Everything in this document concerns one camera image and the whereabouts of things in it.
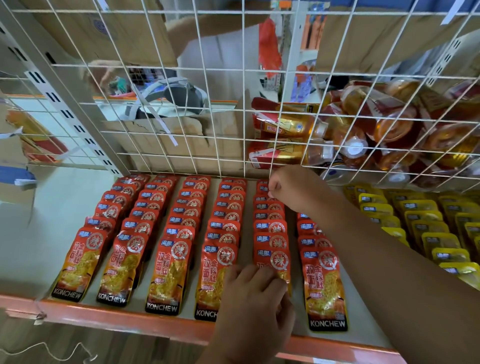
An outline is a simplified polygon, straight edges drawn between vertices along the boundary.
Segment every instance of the forearm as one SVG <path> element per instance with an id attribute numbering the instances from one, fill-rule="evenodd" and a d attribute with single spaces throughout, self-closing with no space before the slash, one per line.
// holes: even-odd
<path id="1" fill-rule="evenodd" d="M 245 8 L 248 10 L 268 10 L 265 6 L 268 1 L 246 1 Z M 232 2 L 229 10 L 241 10 L 241 2 Z M 245 14 L 245 28 L 263 23 L 267 14 Z M 189 16 L 181 19 L 184 29 L 190 40 L 198 38 L 195 17 Z M 217 36 L 220 34 L 235 32 L 242 29 L 241 14 L 201 14 L 198 16 L 200 36 Z"/>
<path id="2" fill-rule="evenodd" d="M 478 291 L 399 243 L 337 192 L 314 205 L 310 217 L 408 363 L 480 363 Z"/>

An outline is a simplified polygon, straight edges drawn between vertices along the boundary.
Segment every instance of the cardboard box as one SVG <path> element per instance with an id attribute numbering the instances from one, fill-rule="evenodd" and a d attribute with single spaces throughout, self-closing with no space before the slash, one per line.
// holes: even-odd
<path id="1" fill-rule="evenodd" d="M 20 137 L 16 134 L 9 136 L 16 129 L 6 121 L 8 106 L 3 103 L 3 96 L 0 91 L 0 202 L 31 207 L 35 196 L 32 187 L 36 185 L 25 184 L 25 180 L 35 177 L 26 169 L 28 159 L 23 153 Z M 24 184 L 15 185 L 16 180 L 24 180 Z"/>
<path id="2" fill-rule="evenodd" d="M 96 11 L 91 1 L 51 0 L 50 2 L 55 9 Z M 142 3 L 138 0 L 105 0 L 104 2 L 108 4 L 110 10 L 143 10 Z M 50 10 L 44 1 L 21 0 L 21 3 L 28 9 Z M 145 0 L 145 4 L 148 10 L 163 9 L 159 0 Z M 119 60 L 98 13 L 58 13 L 58 15 L 85 61 Z M 67 53 L 79 58 L 55 14 L 34 13 L 33 16 Z M 104 13 L 102 16 L 125 62 L 141 66 L 160 66 L 145 14 Z M 177 67 L 177 59 L 167 36 L 164 17 L 162 14 L 149 14 L 149 19 L 164 66 Z"/>
<path id="3" fill-rule="evenodd" d="M 245 91 L 247 108 L 250 107 L 250 93 Z M 235 109 L 242 109 L 243 100 L 239 100 Z M 125 121 L 124 125 L 129 132 L 143 134 L 126 134 L 124 128 L 118 121 L 104 121 L 104 130 L 118 131 L 119 133 L 110 133 L 128 153 L 138 154 L 140 151 L 144 155 L 129 156 L 134 169 L 148 171 L 148 166 L 152 171 L 167 171 L 171 169 L 167 159 L 162 152 L 158 142 L 160 140 L 167 155 L 172 155 L 169 160 L 175 172 L 194 173 L 195 169 L 189 155 L 188 146 L 194 157 L 203 157 L 208 159 L 194 159 L 199 174 L 219 175 L 218 161 L 216 158 L 216 147 L 218 155 L 222 159 L 230 161 L 220 161 L 223 176 L 243 177 L 243 112 L 242 111 L 221 111 L 213 113 L 213 122 L 215 124 L 215 135 L 212 126 L 210 114 L 193 117 L 180 117 L 185 134 L 187 137 L 176 136 L 178 146 L 174 146 L 170 138 L 166 135 L 155 135 L 152 132 L 150 123 L 146 119 Z M 151 119 L 157 133 L 164 133 L 159 123 Z M 182 134 L 182 130 L 177 117 L 163 118 L 163 121 L 174 134 Z M 252 115 L 245 115 L 246 138 L 253 139 Z M 222 139 L 225 137 L 238 138 L 239 140 Z"/>
<path id="4" fill-rule="evenodd" d="M 350 8 L 333 7 L 330 10 L 349 11 Z M 391 11 L 391 9 L 359 7 L 356 11 L 385 12 Z M 415 53 L 423 53 L 449 42 L 462 25 L 465 17 L 456 16 L 449 24 L 440 25 L 444 18 L 444 15 L 410 17 L 385 68 L 407 60 Z M 332 70 L 347 20 L 348 15 L 327 16 L 315 66 L 317 71 L 330 72 Z M 378 72 L 404 21 L 404 16 L 354 15 L 335 66 L 335 72 Z M 478 28 L 480 28 L 480 19 L 472 16 L 459 36 Z"/>

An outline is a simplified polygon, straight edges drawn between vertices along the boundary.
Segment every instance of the wooden floor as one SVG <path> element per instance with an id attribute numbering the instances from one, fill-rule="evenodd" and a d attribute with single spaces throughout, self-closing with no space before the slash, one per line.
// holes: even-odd
<path id="1" fill-rule="evenodd" d="M 34 325 L 33 320 L 8 317 L 0 311 L 0 348 L 19 352 L 30 345 L 45 341 L 53 355 L 67 358 L 75 345 L 82 342 L 98 357 L 92 364 L 193 364 L 203 347 L 165 338 L 83 328 L 73 325 L 45 322 Z M 82 364 L 88 354 L 81 348 L 75 351 L 68 364 Z M 0 364 L 58 364 L 44 346 L 27 352 L 7 356 L 0 352 Z M 297 362 L 277 359 L 272 364 L 295 364 Z"/>

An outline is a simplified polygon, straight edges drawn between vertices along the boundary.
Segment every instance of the white shirt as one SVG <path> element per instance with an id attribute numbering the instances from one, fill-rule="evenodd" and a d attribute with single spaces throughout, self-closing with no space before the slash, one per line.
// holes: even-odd
<path id="1" fill-rule="evenodd" d="M 197 0 L 197 10 L 224 10 L 231 0 Z M 192 0 L 161 0 L 165 10 L 193 10 Z M 178 14 L 166 14 L 167 21 L 178 19 Z M 258 29 L 245 28 L 245 69 L 258 70 Z M 211 100 L 238 100 L 243 96 L 242 31 L 201 38 L 205 68 L 237 69 L 239 71 L 206 71 Z M 178 58 L 179 67 L 203 68 L 200 43 L 191 41 Z M 207 86 L 203 70 L 178 70 L 178 76 L 188 78 L 205 92 Z M 261 74 L 245 72 L 245 88 L 251 97 L 260 96 Z"/>

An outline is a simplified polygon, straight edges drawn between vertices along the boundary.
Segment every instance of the white cable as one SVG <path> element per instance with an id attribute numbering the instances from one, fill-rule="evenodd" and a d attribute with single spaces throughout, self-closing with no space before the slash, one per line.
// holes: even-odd
<path id="1" fill-rule="evenodd" d="M 2 348 L 0 348 L 0 352 L 4 353 L 4 354 L 6 354 L 6 355 L 9 355 L 9 356 L 15 356 L 15 355 L 22 354 L 22 353 L 26 352 L 27 350 L 30 350 L 31 348 L 34 348 L 35 346 L 38 346 L 38 345 L 43 345 L 43 346 L 45 346 L 45 349 L 47 349 L 48 354 L 49 354 L 53 359 L 55 359 L 55 360 L 57 360 L 57 361 L 59 361 L 59 362 L 66 362 L 67 360 L 70 360 L 70 358 L 73 356 L 73 354 L 75 354 L 75 351 L 77 350 L 77 348 L 78 348 L 79 346 L 81 346 L 81 347 L 83 348 L 83 350 L 85 350 L 86 353 L 89 355 L 89 357 L 84 360 L 84 364 L 87 364 L 87 363 L 89 363 L 89 362 L 92 362 L 93 360 L 95 360 L 95 359 L 98 357 L 98 354 L 96 354 L 95 356 L 92 357 L 91 352 L 90 352 L 81 342 L 79 342 L 79 343 L 75 346 L 75 348 L 73 349 L 72 353 L 70 354 L 70 356 L 69 356 L 67 359 L 60 359 L 60 358 L 57 358 L 55 355 L 53 355 L 53 354 L 51 353 L 50 349 L 48 348 L 47 343 L 44 342 L 44 341 L 43 341 L 43 342 L 39 342 L 39 343 L 37 343 L 37 344 L 35 344 L 35 345 L 29 346 L 28 348 L 22 350 L 21 352 L 8 352 L 8 351 L 6 351 L 5 349 L 2 349 Z"/>

